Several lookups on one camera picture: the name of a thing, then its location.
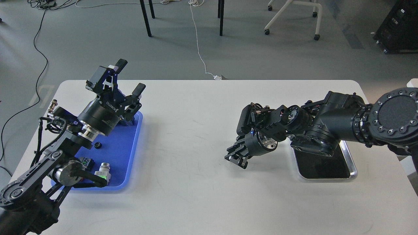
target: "blue tray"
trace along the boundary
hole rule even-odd
[[[77,152],[77,158],[92,158],[95,161],[95,164],[90,171],[92,174],[99,170],[102,162],[107,162],[110,164],[110,174],[112,176],[110,177],[109,184],[106,187],[81,189],[73,188],[72,190],[117,191],[122,189],[128,183],[133,158],[135,157],[135,150],[138,143],[142,118],[142,113],[137,112],[135,114],[135,123],[133,126],[117,125],[109,136],[97,136],[94,143],[102,143],[102,147],[100,149],[95,149],[94,147],[90,150],[81,148]]]

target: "screw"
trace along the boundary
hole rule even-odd
[[[57,157],[59,157],[61,155],[61,153],[59,152],[59,151],[56,151],[56,152],[54,152],[52,155],[51,155],[51,157],[52,158],[57,158]]]

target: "robotic arm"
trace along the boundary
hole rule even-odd
[[[238,137],[225,159],[246,168],[247,160],[277,148],[287,138],[291,147],[332,157],[341,140],[366,147],[387,145],[398,155],[411,155],[418,169],[418,89],[401,88],[364,104],[356,95],[329,91],[324,100],[278,109],[251,103],[241,113]]]
[[[31,168],[0,191],[0,231],[2,234],[40,234],[58,222],[59,206],[72,187],[104,187],[107,180],[83,170],[74,156],[81,147],[91,149],[100,134],[108,136],[118,122],[130,121],[141,108],[139,102],[145,85],[139,83],[132,95],[125,96],[117,88],[117,76],[127,61],[120,59],[115,66],[100,66],[86,82],[86,88],[97,94],[81,114],[76,117],[51,102],[47,126],[53,126],[58,137],[35,154]],[[42,180],[50,177],[56,184],[47,192]],[[82,179],[93,183],[79,183]],[[51,199],[61,187],[56,199]]]

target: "black table leg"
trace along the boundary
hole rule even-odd
[[[150,9],[151,9],[151,17],[152,17],[153,19],[155,19],[153,1],[152,1],[152,0],[148,0],[148,3],[150,4]]]
[[[218,0],[218,19],[221,18],[221,0]]]
[[[223,29],[224,29],[224,5],[225,5],[225,0],[220,0],[220,1],[221,1],[221,25],[219,27],[219,36],[222,36]]]
[[[144,0],[139,0],[139,2],[141,4],[142,14],[144,15],[145,27],[147,28],[148,37],[151,37],[152,36],[151,35],[151,29],[150,29],[150,24],[148,22],[147,12],[145,10]]]

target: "gray floor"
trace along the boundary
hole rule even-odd
[[[313,40],[316,19],[311,16],[312,8],[298,5],[291,5],[270,28],[270,35],[264,35],[264,26],[284,0],[275,2],[273,12],[267,11],[268,1],[226,0],[224,36],[220,37],[217,2],[206,0],[193,8],[200,53],[213,74],[228,79],[352,79],[361,85],[369,102],[418,77],[418,54],[385,55],[372,39],[371,32],[378,29],[395,0],[320,0],[324,16],[319,41]],[[83,0],[79,5],[103,3]],[[6,126],[2,166],[14,171],[36,129],[37,117],[44,114],[59,84],[88,79],[99,65],[128,60],[120,79],[212,79],[204,73],[197,54],[187,0],[154,4],[154,9],[157,18],[150,18],[152,38],[147,37],[139,5],[71,6],[46,12],[36,40],[49,59],[38,88],[42,100]],[[24,1],[0,0],[4,21],[0,24],[1,126],[33,104],[35,82],[45,66],[45,59],[33,47],[42,14]],[[254,92],[263,92],[263,88],[254,87]],[[295,87],[295,95],[301,93]],[[0,170],[0,185],[9,179]]]

